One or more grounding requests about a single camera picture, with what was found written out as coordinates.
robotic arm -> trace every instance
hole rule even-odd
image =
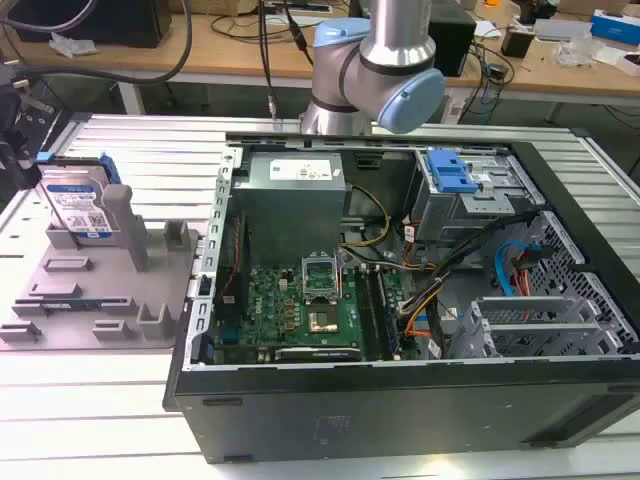
[[[304,133],[364,135],[371,120],[408,133],[444,97],[428,34],[431,0],[373,0],[371,21],[338,18],[316,30],[312,99]]]

yellow wire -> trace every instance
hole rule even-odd
[[[441,291],[442,291],[442,287],[440,287],[438,290],[436,290],[431,295],[429,295],[427,299],[424,302],[422,302],[422,304],[416,309],[416,311],[413,312],[413,315],[411,315],[411,318],[409,318],[407,327],[404,329],[405,335],[408,335],[409,332],[411,331],[411,327],[413,327],[413,324],[416,322],[416,318],[418,318],[418,315],[420,314],[420,312],[424,310],[427,307],[427,305],[429,305],[429,303],[435,298],[435,296]]]
[[[382,211],[382,214],[384,215],[384,229],[382,230],[382,233],[380,235],[372,240],[363,240],[361,242],[341,242],[338,245],[341,247],[368,247],[369,245],[374,245],[375,243],[385,239],[385,237],[389,233],[389,229],[391,228],[391,219],[389,218],[389,215],[387,215],[387,211],[385,210],[382,203],[380,203],[380,200],[374,197],[371,192],[358,185],[353,185],[353,188],[364,193]]]

black speaker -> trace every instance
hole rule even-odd
[[[433,0],[429,36],[436,42],[435,67],[446,77],[462,75],[476,22],[456,0]]]
[[[57,25],[75,17],[87,0],[20,0],[9,18],[36,25]],[[95,10],[77,27],[60,34],[96,44],[154,48],[169,30],[168,0],[100,0]],[[46,33],[18,30],[23,42],[46,42]]]

connector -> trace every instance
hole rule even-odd
[[[304,34],[302,33],[302,29],[300,28],[300,25],[298,25],[298,22],[296,22],[293,16],[291,15],[291,12],[289,11],[289,6],[287,5],[286,0],[284,1],[284,11],[285,11],[285,14],[287,15],[287,21],[289,22],[289,31],[291,32],[293,41],[296,43],[296,47],[298,47],[298,50],[304,53],[305,57],[307,57],[307,60],[309,60],[309,63],[313,65],[313,60],[309,56],[307,39],[304,37]]]
[[[538,265],[543,258],[551,258],[555,249],[551,245],[529,245],[522,256],[512,260],[513,267],[518,271],[530,270]]]
[[[0,64],[0,93],[29,85],[27,80],[16,80],[19,73],[18,66],[19,62],[17,60]]]
[[[269,99],[269,113],[271,113],[271,118],[276,120],[278,118],[278,109],[276,108],[276,101],[272,95],[267,95]]]

aluminum workbench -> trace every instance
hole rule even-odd
[[[148,226],[181,218],[202,235],[225,132],[297,128],[294,121],[93,116],[71,123],[54,151],[106,152]],[[433,125],[415,134],[532,142],[640,277],[640,191],[591,139],[566,129],[481,126]],[[19,192],[0,215],[0,322],[47,246],[48,216],[36,191]],[[169,351],[0,355],[0,478],[640,478],[640,413],[571,450],[210,466],[181,415],[162,409],[170,360]]]

